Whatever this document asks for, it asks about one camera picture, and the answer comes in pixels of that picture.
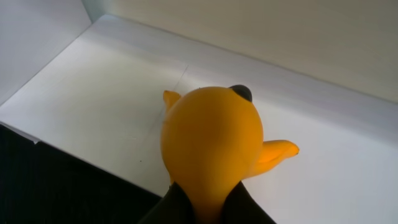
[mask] black eye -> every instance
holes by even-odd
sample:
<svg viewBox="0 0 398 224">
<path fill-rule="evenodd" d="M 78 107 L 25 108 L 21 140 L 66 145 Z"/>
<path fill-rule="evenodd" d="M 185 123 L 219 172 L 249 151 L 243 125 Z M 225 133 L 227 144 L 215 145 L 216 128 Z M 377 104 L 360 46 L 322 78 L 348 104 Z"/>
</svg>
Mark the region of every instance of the black eye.
<svg viewBox="0 0 398 224">
<path fill-rule="evenodd" d="M 236 94 L 242 96 L 245 100 L 252 102 L 251 91 L 244 85 L 234 85 L 230 87 Z"/>
</svg>

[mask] yellow toy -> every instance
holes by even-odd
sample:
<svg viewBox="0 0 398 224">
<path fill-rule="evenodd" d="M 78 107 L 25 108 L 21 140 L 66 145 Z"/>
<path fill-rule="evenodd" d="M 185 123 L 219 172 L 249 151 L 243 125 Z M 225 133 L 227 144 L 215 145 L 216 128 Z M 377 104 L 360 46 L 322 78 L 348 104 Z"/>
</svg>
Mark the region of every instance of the yellow toy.
<svg viewBox="0 0 398 224">
<path fill-rule="evenodd" d="M 164 101 L 163 160 L 199 223 L 219 221 L 224 201 L 239 181 L 299 152 L 289 141 L 263 142 L 261 119 L 245 86 L 200 88 L 184 97 L 164 91 Z"/>
</svg>

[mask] orange toy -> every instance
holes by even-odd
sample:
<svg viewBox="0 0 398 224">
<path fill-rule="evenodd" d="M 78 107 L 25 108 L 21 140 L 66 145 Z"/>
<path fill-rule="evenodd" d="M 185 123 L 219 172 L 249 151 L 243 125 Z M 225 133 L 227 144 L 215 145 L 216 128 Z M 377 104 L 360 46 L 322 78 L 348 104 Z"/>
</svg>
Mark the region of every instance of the orange toy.
<svg viewBox="0 0 398 224">
<path fill-rule="evenodd" d="M 261 119 L 245 86 L 200 88 L 184 97 L 164 91 L 163 97 L 163 160 L 199 223 L 219 221 L 224 201 L 239 181 L 299 152 L 289 141 L 263 142 Z"/>
</svg>

